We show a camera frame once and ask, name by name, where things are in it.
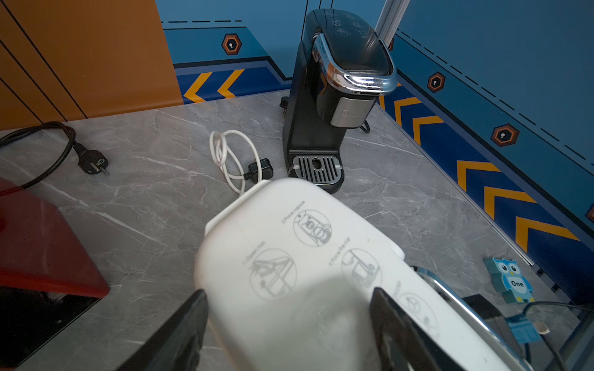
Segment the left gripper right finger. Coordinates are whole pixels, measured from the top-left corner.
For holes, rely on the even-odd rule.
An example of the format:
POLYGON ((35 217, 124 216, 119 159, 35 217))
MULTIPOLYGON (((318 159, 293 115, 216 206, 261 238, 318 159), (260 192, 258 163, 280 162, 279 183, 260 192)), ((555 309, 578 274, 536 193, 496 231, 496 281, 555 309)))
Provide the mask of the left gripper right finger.
POLYGON ((462 369, 382 288, 373 290, 370 317, 383 371, 462 369))

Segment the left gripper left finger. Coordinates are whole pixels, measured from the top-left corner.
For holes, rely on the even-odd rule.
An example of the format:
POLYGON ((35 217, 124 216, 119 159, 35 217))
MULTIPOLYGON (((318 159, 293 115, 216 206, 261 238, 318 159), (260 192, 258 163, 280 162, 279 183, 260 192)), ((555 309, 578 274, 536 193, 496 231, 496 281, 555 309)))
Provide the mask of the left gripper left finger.
POLYGON ((196 370, 204 344, 207 294, 195 291, 120 370, 196 370))

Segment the white coffee machine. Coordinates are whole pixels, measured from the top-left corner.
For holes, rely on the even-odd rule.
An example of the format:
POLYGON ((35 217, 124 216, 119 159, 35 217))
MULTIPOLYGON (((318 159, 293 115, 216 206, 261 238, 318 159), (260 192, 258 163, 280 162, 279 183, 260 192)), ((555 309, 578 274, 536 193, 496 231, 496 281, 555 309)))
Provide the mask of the white coffee machine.
POLYGON ((262 181, 213 218, 195 263, 210 327, 238 370, 382 370, 382 288, 461 370, 528 370, 443 280, 309 182, 262 181))

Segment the red Nespresso coffee machine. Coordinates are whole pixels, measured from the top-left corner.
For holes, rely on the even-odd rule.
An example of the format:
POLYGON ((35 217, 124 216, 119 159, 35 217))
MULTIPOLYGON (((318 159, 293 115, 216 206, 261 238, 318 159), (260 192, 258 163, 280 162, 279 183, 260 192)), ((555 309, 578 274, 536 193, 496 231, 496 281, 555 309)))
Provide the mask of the red Nespresso coffee machine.
POLYGON ((54 204, 1 181, 1 368, 13 370, 110 287, 54 204))

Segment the black coffee machine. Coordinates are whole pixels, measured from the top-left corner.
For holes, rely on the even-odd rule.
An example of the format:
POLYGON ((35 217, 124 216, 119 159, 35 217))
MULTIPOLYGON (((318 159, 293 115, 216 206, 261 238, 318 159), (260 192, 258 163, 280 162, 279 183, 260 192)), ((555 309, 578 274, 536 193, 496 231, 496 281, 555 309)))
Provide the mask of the black coffee machine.
POLYGON ((381 96, 397 87, 386 44, 358 15, 315 9, 305 19, 292 86, 282 100, 287 173, 330 194, 343 185, 340 147, 381 96))

